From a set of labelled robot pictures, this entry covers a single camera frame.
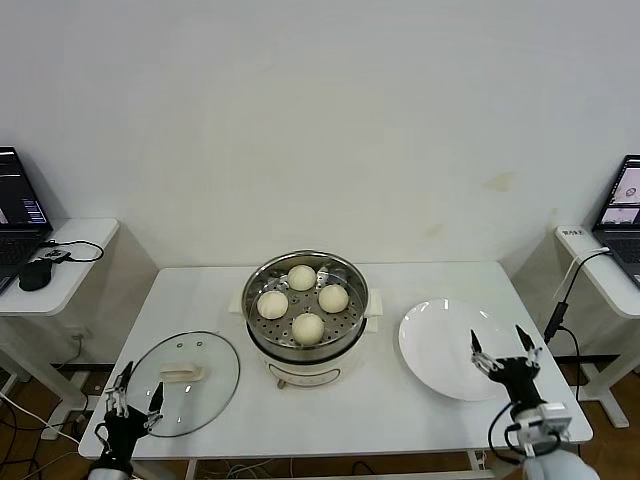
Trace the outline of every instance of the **wooden floor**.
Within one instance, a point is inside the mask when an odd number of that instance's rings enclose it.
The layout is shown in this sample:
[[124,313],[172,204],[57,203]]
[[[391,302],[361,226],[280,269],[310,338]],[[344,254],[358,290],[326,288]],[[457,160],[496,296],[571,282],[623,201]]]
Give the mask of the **wooden floor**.
[[[564,367],[563,371],[570,383],[575,377],[575,366]],[[94,373],[85,385],[85,393],[96,394],[102,390],[108,374]],[[640,480],[640,376],[627,375],[613,389],[623,410],[626,412],[631,426],[627,429],[615,429],[609,423],[607,416],[598,403],[583,403],[583,409],[591,422],[594,438],[583,445],[582,455],[585,461],[593,466],[603,480]],[[11,398],[25,408],[48,417],[57,403],[57,399],[46,388],[36,381],[18,384],[14,387]],[[0,419],[12,423],[12,416],[5,406],[0,407]],[[17,412],[20,427],[39,427],[37,420]],[[86,422],[79,424],[80,432]],[[70,426],[66,426],[65,433],[71,434]],[[42,441],[38,443],[39,432],[18,432],[11,449],[9,461],[30,459],[37,447],[36,459],[40,466],[55,459],[65,452],[75,450],[75,445],[67,439],[55,442]],[[12,429],[0,425],[0,459],[4,458],[12,439]],[[321,475],[350,475],[354,463],[358,460],[366,462],[376,473],[409,473],[425,471],[465,470],[468,469],[466,454],[416,454],[389,455],[377,457],[340,457],[340,458],[303,458],[295,459],[291,465],[289,459],[277,459],[264,465],[263,470],[256,470],[260,477],[267,475],[274,477],[289,477],[293,467],[295,476]],[[51,465],[42,473],[43,480],[80,480],[87,473],[89,462],[78,455],[69,455]],[[242,461],[217,460],[199,462],[197,478],[224,478],[229,464],[244,464]],[[165,462],[165,465],[183,478],[186,462]],[[0,479],[20,480],[28,474],[29,463],[5,465],[0,471]],[[240,474],[240,478],[250,478],[249,472]],[[367,466],[355,465],[355,473],[365,475],[370,473]],[[521,474],[515,472],[509,479],[519,479]]]

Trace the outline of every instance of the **laptop screen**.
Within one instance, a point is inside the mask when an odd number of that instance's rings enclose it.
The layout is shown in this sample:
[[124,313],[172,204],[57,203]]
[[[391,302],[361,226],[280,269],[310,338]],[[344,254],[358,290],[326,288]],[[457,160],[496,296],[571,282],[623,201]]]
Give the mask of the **laptop screen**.
[[607,203],[596,222],[596,228],[616,226],[640,228],[640,156],[638,155],[625,157]]
[[13,148],[0,148],[0,229],[49,222]]

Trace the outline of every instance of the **white table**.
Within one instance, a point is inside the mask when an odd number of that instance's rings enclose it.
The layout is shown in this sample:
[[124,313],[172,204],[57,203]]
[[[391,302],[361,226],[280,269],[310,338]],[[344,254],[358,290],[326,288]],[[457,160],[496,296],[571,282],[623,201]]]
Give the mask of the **white table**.
[[[279,456],[339,456],[486,449],[489,423],[508,402],[467,403],[436,393],[404,364],[398,325],[415,304],[451,297],[473,302],[507,329],[518,323],[544,345],[498,263],[359,265],[370,288],[381,290],[384,317],[378,332],[365,334],[363,361],[336,382],[313,389],[279,390],[258,357],[241,316],[228,313],[230,298],[251,267],[164,269],[147,297],[118,358],[109,385],[130,360],[139,360],[165,338],[190,330],[226,337],[241,364],[235,396],[213,422],[191,434],[138,442],[136,459],[212,459]],[[569,386],[545,349],[537,385],[543,398],[565,402],[573,416],[571,440],[584,442],[592,430]],[[93,435],[104,401],[91,419],[80,453],[95,458],[102,446]],[[497,431],[502,432],[507,419]],[[496,444],[504,445],[496,435]]]
[[[113,235],[118,230],[118,222],[113,218],[75,218],[52,221],[54,231],[49,239],[58,242],[73,240],[87,240],[105,248]],[[92,258],[99,252],[88,245],[73,245],[60,247],[70,251],[75,258]],[[29,345],[28,339],[22,338],[17,332],[20,317],[51,316],[59,313],[69,303],[84,278],[87,276],[93,263],[63,263],[55,265],[51,282],[41,290],[25,292],[18,286],[18,279],[0,294],[0,351],[3,352],[3,366],[9,362],[10,370],[13,370],[12,378],[22,380],[33,375],[42,384],[54,392],[62,402],[58,404],[50,423],[65,421],[68,413],[73,410],[82,410],[87,402],[86,397],[80,391],[88,373],[77,372],[71,381],[65,379],[58,371],[42,358],[37,351]],[[97,402],[97,396],[90,396],[88,407],[93,408]],[[43,432],[43,439],[55,439],[54,430],[47,429]]]
[[[572,257],[602,245],[588,229],[581,226],[561,226],[556,237]],[[611,309],[626,319],[640,318],[640,290],[609,256],[601,255],[584,264],[582,271],[602,294]],[[640,364],[640,330],[630,335],[623,353],[602,372],[593,364],[583,364],[589,383],[580,388],[579,400],[598,401],[616,428],[626,428],[629,420],[611,393],[611,387]]]

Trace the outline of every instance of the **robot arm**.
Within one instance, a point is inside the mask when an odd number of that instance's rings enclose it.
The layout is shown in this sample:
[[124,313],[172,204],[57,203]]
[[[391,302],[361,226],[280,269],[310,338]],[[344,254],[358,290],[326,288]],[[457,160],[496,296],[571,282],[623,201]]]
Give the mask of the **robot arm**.
[[[538,357],[542,349],[536,348],[531,337],[518,325],[516,330],[527,356],[498,359],[482,351],[478,337],[471,330],[471,361],[490,380],[507,389],[514,423],[506,428],[504,438],[509,448],[524,457],[524,461],[494,453],[514,465],[523,463],[526,478],[530,480],[598,479],[596,472],[578,456],[559,450],[562,439],[567,437],[571,416],[565,404],[547,403],[540,398],[533,381],[540,371]],[[496,421],[497,418],[489,429],[492,450],[491,434]],[[516,432],[519,446],[511,443],[509,434],[512,432]]]
[[129,480],[133,473],[131,456],[138,439],[145,437],[162,415],[163,385],[158,384],[151,397],[149,412],[142,413],[127,405],[127,386],[133,372],[133,362],[116,377],[107,394],[107,412],[104,422],[94,433],[102,443],[102,455],[89,467],[89,480]]

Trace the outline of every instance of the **lid handle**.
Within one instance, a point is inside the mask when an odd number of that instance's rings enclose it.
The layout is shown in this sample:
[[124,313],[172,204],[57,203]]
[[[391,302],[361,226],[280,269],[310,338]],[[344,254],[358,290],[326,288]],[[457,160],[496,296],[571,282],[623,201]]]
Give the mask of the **lid handle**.
[[165,383],[197,382],[204,377],[204,368],[193,362],[165,363],[160,367],[160,380]]

